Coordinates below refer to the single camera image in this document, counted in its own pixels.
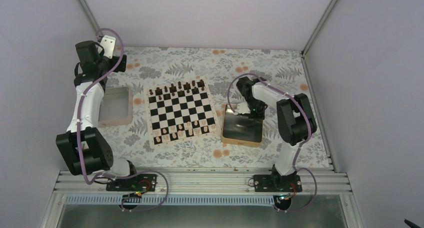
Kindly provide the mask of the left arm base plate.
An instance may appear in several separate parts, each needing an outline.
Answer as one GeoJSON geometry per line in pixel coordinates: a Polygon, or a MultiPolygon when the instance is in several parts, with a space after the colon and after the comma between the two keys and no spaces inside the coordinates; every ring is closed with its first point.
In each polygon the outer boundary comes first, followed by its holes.
{"type": "Polygon", "coordinates": [[[117,179],[106,185],[106,191],[146,192],[155,191],[156,174],[140,174],[129,179],[117,179]]]}

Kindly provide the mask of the gold metal tin tray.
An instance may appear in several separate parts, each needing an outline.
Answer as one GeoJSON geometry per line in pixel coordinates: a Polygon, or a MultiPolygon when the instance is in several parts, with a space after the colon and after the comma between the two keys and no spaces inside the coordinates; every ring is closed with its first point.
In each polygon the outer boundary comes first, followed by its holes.
{"type": "Polygon", "coordinates": [[[220,139],[226,144],[259,147],[263,141],[263,120],[236,115],[226,104],[220,139]]]}

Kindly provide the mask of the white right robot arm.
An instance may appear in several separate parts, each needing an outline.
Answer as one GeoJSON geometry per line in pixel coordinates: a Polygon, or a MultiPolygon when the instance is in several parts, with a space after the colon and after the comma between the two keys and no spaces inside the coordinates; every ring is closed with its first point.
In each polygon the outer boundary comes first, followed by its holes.
{"type": "Polygon", "coordinates": [[[296,165],[297,158],[303,145],[317,130],[309,98],[304,93],[291,95],[283,92],[259,76],[250,79],[244,74],[236,77],[235,82],[245,100],[237,105],[235,112],[238,116],[263,120],[267,107],[276,110],[279,135],[289,146],[281,149],[272,166],[270,183],[274,190],[284,191],[290,183],[295,183],[300,170],[296,165]]]}

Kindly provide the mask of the light wooden corner rook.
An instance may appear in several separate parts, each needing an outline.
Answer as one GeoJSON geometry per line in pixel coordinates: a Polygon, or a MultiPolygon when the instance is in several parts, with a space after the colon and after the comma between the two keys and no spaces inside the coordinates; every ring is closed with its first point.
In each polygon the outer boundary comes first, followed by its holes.
{"type": "Polygon", "coordinates": [[[210,126],[210,131],[211,132],[214,132],[216,130],[217,130],[217,128],[216,128],[216,125],[215,124],[213,124],[213,125],[210,126]]]}

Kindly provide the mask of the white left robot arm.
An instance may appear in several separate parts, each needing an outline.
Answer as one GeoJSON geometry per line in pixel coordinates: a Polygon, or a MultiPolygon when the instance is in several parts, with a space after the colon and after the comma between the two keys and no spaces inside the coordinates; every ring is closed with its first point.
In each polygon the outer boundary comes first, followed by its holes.
{"type": "Polygon", "coordinates": [[[75,45],[79,62],[74,69],[74,113],[66,133],[57,135],[55,143],[72,175],[81,175],[84,163],[88,175],[105,172],[120,176],[120,185],[133,190],[139,184],[139,176],[131,172],[128,161],[114,158],[111,147],[98,130],[107,79],[96,80],[109,70],[126,70],[126,56],[113,55],[115,45],[116,39],[108,35],[99,42],[84,41],[75,45]]]}

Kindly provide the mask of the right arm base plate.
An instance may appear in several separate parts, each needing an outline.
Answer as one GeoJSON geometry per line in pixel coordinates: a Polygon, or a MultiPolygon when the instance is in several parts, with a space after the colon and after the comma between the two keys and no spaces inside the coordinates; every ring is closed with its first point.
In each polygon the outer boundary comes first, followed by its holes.
{"type": "Polygon", "coordinates": [[[302,182],[296,173],[280,176],[278,174],[256,174],[253,176],[255,192],[302,192],[302,182]]]}

